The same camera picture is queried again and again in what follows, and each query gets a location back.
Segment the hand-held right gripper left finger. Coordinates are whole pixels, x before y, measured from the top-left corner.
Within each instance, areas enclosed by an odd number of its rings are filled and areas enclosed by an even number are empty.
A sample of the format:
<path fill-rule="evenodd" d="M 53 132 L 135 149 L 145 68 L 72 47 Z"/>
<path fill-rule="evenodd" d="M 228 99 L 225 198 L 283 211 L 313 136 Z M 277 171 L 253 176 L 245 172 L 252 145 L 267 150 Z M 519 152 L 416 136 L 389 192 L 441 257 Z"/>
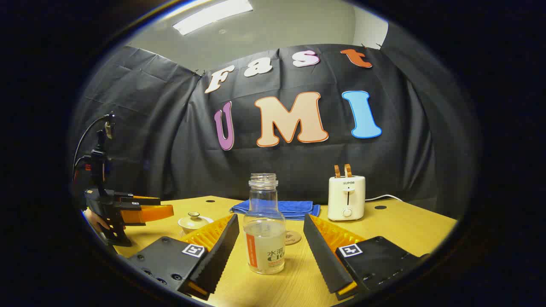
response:
<path fill-rule="evenodd" d="M 160 237 L 128 262 L 163 287 L 206 301 L 216 291 L 238 235 L 238 216 L 230 214 L 179 240 Z"/>

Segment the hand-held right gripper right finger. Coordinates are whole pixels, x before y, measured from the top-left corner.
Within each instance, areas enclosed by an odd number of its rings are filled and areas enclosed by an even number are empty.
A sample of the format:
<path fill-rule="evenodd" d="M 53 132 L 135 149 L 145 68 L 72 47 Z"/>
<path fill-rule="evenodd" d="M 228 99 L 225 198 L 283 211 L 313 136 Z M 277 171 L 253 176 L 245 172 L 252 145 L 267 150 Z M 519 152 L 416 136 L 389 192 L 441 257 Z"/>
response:
<path fill-rule="evenodd" d="M 416 256 L 385 237 L 365 239 L 307 214 L 304 234 L 329 292 L 340 301 L 393 284 L 429 258 Z"/>

